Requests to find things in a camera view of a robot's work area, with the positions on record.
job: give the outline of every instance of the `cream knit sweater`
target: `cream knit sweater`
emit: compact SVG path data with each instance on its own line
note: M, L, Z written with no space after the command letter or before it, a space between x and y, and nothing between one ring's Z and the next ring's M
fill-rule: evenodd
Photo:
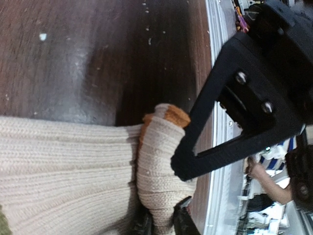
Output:
M138 175L139 195L160 223L160 234L173 231L173 206L195 186L180 182L170 168L184 131L166 120L169 107L159 105L143 129L138 160L139 175L148 176ZM141 127L0 117L0 235L127 233L139 202ZM162 194L170 185L178 193Z

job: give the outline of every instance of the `metal screw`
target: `metal screw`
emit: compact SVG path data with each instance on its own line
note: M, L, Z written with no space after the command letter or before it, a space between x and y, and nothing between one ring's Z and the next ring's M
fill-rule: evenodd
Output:
M244 85L246 83L246 74L241 71L236 74L235 78L236 81L241 85Z
M277 30L277 33L280 35L280 36L282 36L282 35L284 35L284 30L282 29L282 28L279 28L278 30Z
M301 188L300 188L300 192L303 195L307 196L309 194L309 189L308 189L308 187L306 185L302 185Z
M264 102L262 104L262 110L266 114L271 114L273 112L273 105L272 105L272 103L268 102L268 101Z

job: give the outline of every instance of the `black plastic bracket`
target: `black plastic bracket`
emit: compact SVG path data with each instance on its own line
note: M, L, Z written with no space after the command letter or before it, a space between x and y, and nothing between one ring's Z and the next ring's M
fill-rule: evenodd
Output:
M171 161L172 169L183 181L299 135L305 124L313 120L303 108L304 105L307 110L312 107L310 96L298 95L301 92L308 94L313 84L312 31L279 1L269 0L264 5L264 12L255 23L259 29L252 30L251 35L237 33L222 47L190 112L191 123L185 128L185 137ZM264 29L259 22L267 18L279 20L274 21L271 28ZM294 32L306 34L296 37ZM290 59L277 62L284 55L282 50L286 50L286 47L279 47L280 43L290 45L296 57L288 52L286 56ZM302 65L293 64L294 60L305 62L302 77L297 77ZM289 74L282 69L287 67L286 63L293 65ZM237 138L196 155L196 142L215 101L222 103L230 117L242 126L243 132Z

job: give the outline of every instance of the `wooden table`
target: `wooden table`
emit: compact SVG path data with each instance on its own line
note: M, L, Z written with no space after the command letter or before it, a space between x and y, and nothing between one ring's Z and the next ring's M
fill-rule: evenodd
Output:
M189 111L210 68L204 0L0 2L1 115L138 124L162 102ZM200 230L207 187L192 206Z

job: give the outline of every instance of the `white debris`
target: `white debris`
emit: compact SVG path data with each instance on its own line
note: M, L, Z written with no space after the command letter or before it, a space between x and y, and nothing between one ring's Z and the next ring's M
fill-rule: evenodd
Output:
M40 38L40 41L45 41L47 39L47 34L46 33L41 33L39 34L39 38Z

